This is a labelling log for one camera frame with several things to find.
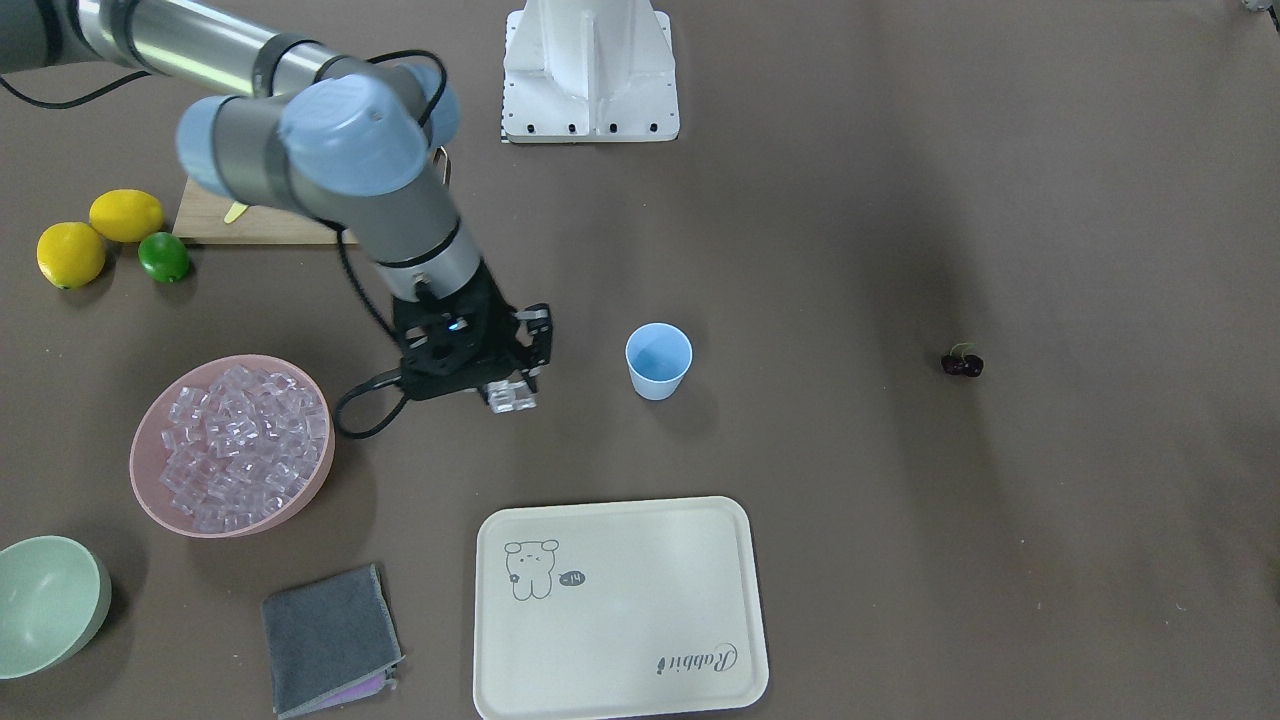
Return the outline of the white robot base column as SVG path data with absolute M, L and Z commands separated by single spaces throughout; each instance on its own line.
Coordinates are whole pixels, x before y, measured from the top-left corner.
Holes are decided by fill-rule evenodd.
M 667 13 L 649 1 L 527 1 L 506 17 L 500 140 L 654 143 L 681 132 Z

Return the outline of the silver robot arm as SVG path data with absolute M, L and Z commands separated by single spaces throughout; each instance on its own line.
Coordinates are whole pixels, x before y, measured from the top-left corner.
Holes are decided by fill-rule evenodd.
M 3 70 L 109 61 L 202 85 L 175 131 L 188 177 L 238 202 L 351 233 L 393 297 L 396 369 L 348 392 L 406 400 L 474 391 L 532 402 L 550 310 L 506 302 L 433 152 L 456 131 L 430 53 L 396 65 L 337 53 L 197 1 L 5 1 Z

